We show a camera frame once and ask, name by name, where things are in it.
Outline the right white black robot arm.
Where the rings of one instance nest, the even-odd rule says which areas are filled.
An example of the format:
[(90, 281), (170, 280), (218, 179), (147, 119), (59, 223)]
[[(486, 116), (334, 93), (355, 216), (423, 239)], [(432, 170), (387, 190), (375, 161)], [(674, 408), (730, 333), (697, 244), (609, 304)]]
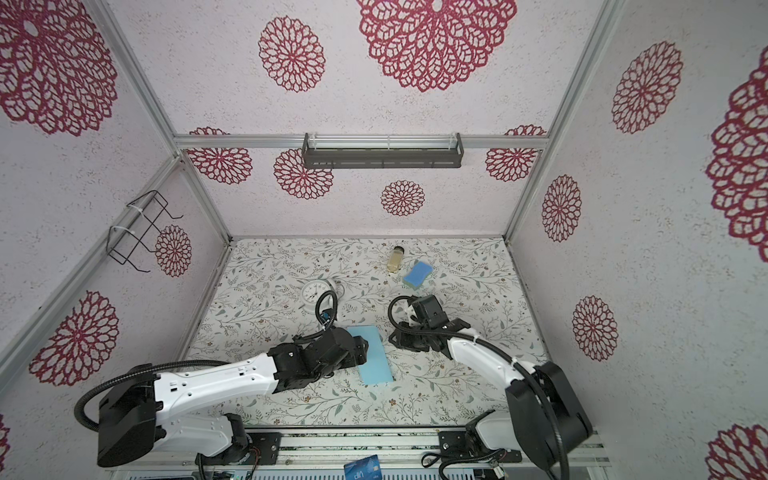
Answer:
[(433, 295), (397, 296), (387, 307), (387, 318), (395, 328), (389, 342), (396, 348), (441, 353), (505, 395), (506, 412), (491, 410), (476, 417), (465, 427), (460, 450), (433, 455), (442, 479), (450, 465), (498, 465), (511, 453), (526, 456), (550, 479), (571, 477), (569, 453), (594, 429), (561, 367), (508, 354), (466, 321), (449, 319)]

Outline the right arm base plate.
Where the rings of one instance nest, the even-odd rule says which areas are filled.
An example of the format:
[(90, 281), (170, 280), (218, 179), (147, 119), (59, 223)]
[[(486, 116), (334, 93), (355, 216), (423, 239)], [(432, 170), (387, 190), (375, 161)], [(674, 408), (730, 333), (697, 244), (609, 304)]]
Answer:
[(477, 433), (470, 431), (441, 431), (438, 434), (440, 451), (448, 458), (468, 460), (470, 457), (489, 455), (495, 448), (487, 447)]

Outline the light blue paper sheet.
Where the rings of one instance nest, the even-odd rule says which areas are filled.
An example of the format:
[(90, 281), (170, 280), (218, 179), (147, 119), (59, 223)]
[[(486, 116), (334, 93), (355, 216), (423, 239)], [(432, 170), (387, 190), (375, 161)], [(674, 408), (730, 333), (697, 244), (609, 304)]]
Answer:
[(376, 326), (350, 326), (346, 330), (352, 336), (360, 336), (368, 342), (367, 360), (358, 367), (362, 384), (375, 386), (393, 382), (381, 335)]

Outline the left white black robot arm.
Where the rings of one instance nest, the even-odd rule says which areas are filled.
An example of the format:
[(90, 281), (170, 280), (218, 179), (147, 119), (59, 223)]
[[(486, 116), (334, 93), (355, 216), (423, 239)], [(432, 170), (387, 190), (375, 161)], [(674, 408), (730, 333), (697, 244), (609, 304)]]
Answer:
[(194, 453), (201, 466), (236, 464), (254, 442), (238, 414), (201, 410), (239, 397), (299, 390), (367, 360), (368, 343), (332, 327), (306, 345), (283, 343), (235, 362), (189, 360), (142, 365), (76, 403), (75, 418), (98, 436), (97, 464), (127, 465), (150, 452)]

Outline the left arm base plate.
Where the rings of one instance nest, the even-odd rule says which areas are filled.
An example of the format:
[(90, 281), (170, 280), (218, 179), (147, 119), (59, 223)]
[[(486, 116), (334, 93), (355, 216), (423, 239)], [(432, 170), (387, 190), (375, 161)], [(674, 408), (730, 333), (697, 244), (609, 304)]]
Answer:
[(232, 444), (213, 457), (198, 454), (196, 466), (275, 465), (280, 451), (280, 433), (236, 434)]

